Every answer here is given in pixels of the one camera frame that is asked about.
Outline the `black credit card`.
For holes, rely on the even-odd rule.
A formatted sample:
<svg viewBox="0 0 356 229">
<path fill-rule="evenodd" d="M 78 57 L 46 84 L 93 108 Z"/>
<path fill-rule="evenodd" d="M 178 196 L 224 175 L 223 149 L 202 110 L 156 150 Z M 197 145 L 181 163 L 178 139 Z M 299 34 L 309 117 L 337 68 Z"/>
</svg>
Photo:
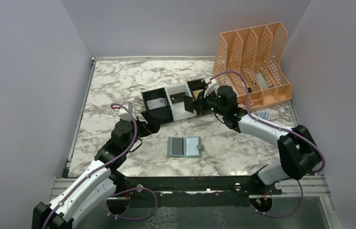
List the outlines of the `black credit card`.
<svg viewBox="0 0 356 229">
<path fill-rule="evenodd" d="M 184 95 L 183 102 L 185 111 L 193 113 L 193 98 L 188 95 Z"/>
</svg>

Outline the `green card holder wallet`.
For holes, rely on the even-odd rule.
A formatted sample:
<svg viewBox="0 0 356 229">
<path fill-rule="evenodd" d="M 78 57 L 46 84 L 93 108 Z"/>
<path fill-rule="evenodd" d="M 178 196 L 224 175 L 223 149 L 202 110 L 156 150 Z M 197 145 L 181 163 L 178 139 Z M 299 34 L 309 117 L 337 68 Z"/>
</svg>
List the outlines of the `green card holder wallet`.
<svg viewBox="0 0 356 229">
<path fill-rule="evenodd" d="M 167 157 L 198 158 L 202 157 L 204 145 L 199 136 L 168 137 Z"/>
</svg>

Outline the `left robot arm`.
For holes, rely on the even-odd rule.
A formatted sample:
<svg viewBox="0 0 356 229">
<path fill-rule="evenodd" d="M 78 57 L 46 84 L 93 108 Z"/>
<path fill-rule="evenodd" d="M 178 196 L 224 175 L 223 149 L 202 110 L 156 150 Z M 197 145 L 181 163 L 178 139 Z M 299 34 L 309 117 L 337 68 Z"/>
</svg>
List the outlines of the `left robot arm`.
<svg viewBox="0 0 356 229">
<path fill-rule="evenodd" d="M 126 176 L 117 169 L 137 140 L 160 130 L 162 120 L 147 112 L 142 112 L 144 121 L 131 113 L 127 115 L 115 124 L 111 138 L 83 174 L 48 204 L 40 202 L 34 208 L 33 229 L 72 229 L 105 198 L 132 191 L 126 184 Z"/>
</svg>

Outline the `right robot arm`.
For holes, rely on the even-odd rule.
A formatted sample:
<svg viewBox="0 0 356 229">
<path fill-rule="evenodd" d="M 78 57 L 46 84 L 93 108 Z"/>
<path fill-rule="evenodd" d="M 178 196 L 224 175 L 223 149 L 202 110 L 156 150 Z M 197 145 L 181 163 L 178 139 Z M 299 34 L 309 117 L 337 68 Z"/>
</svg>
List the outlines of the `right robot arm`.
<svg viewBox="0 0 356 229">
<path fill-rule="evenodd" d="M 325 165 L 322 153 L 305 126 L 282 127 L 254 116 L 238 106 L 237 96 L 230 86 L 221 86 L 210 94 L 202 90 L 195 100 L 185 96 L 184 107 L 199 115 L 206 112 L 220 115 L 229 129 L 255 136 L 278 148 L 279 163 L 267 165 L 252 175 L 251 189 L 256 194 L 263 194 L 271 184 L 281 180 L 300 180 L 318 164 Z"/>
</svg>

